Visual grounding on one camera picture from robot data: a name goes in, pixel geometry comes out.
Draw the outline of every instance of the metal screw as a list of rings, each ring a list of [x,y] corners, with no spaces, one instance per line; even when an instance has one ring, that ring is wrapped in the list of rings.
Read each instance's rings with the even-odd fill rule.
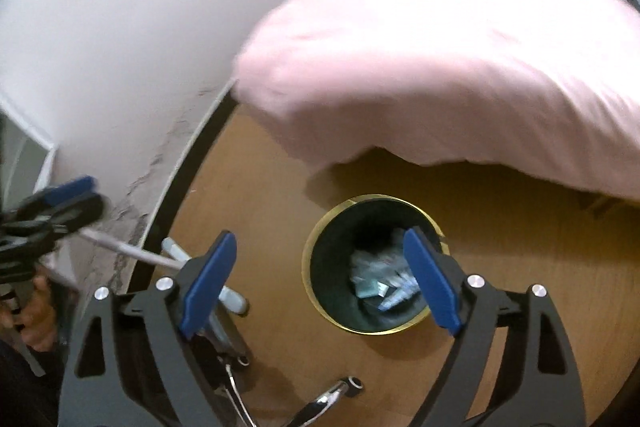
[[[349,377],[349,383],[353,387],[355,387],[356,389],[364,389],[364,385],[363,385],[362,381],[360,380],[360,378]]]
[[[531,291],[536,297],[546,297],[546,288],[542,284],[534,284]]]
[[[174,287],[174,280],[171,277],[161,277],[156,281],[156,288],[160,291],[170,290]]]
[[[98,300],[101,301],[103,299],[106,299],[109,296],[109,289],[107,288],[107,286],[100,286],[95,292],[94,292],[94,297]]]
[[[471,288],[481,288],[484,286],[484,278],[481,275],[470,275],[466,278],[466,281],[469,283]]]

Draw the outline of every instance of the blue gripper pad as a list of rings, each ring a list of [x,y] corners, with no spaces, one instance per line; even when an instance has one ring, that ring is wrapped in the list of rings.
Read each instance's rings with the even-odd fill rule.
[[[218,297],[231,275],[236,263],[236,236],[231,232],[223,232],[206,254],[206,262],[196,279],[182,298],[182,320],[178,329],[189,340],[200,331],[207,322],[210,313],[218,304]],[[196,258],[187,261],[182,268],[202,262]]]
[[[50,206],[58,206],[59,204],[71,200],[76,196],[80,196],[85,192],[93,191],[94,188],[95,179],[91,176],[82,176],[81,178],[59,185],[58,187],[47,189],[44,200]]]
[[[430,245],[426,245],[414,230],[407,230],[402,244],[404,257],[420,286],[436,324],[455,336],[462,329],[458,316],[458,295],[433,260]]]

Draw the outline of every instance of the black clamp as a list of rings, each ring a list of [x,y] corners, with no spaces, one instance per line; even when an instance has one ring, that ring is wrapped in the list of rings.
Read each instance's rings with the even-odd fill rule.
[[[53,251],[56,241],[102,217],[104,200],[85,177],[44,188],[5,212],[0,221],[0,283],[30,280],[38,259]]]
[[[222,232],[175,278],[126,295],[98,288],[74,328],[59,425],[222,427],[214,391],[225,368],[193,330],[216,305],[235,249]]]
[[[455,342],[410,427],[584,427],[580,376],[558,311],[542,285],[498,290],[466,275],[422,231],[404,236],[404,255],[441,327]],[[466,419],[484,373],[495,328],[509,328],[485,412]]]

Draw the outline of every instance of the peeling paint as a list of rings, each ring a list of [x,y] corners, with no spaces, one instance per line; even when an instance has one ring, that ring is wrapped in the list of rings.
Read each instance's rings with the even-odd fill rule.
[[[212,113],[225,92],[226,89],[216,86],[203,88],[194,95],[156,149],[146,172],[129,184],[125,197],[113,206],[106,219],[96,228],[131,245],[142,244],[155,208],[185,148],[189,146],[203,116],[208,118],[207,115]],[[116,293],[126,291],[135,261],[101,247],[88,247],[90,266],[82,280],[85,297],[92,295],[100,285],[107,285]]]

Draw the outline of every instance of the white stick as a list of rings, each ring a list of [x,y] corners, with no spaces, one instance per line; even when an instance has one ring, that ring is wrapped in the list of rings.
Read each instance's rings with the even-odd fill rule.
[[[99,232],[98,230],[81,229],[79,230],[78,235],[92,243],[95,243],[96,245],[100,245],[101,247],[108,248],[108,250],[132,257],[133,259],[137,259],[144,263],[153,264],[155,266],[164,266],[165,268],[173,270],[179,270],[184,265],[184,263],[181,263],[180,261],[175,261],[174,259],[169,259],[168,257],[158,255],[157,253],[151,253],[149,251],[142,250],[142,248],[129,245],[124,241],[111,237],[108,233]]]
[[[173,239],[171,239],[171,237],[165,237],[162,240],[162,249],[176,261],[183,261],[186,263],[191,259],[191,256],[186,253]],[[218,298],[228,311],[235,313],[236,315],[244,315],[249,310],[249,304],[246,299],[228,286],[222,286],[222,291]]]

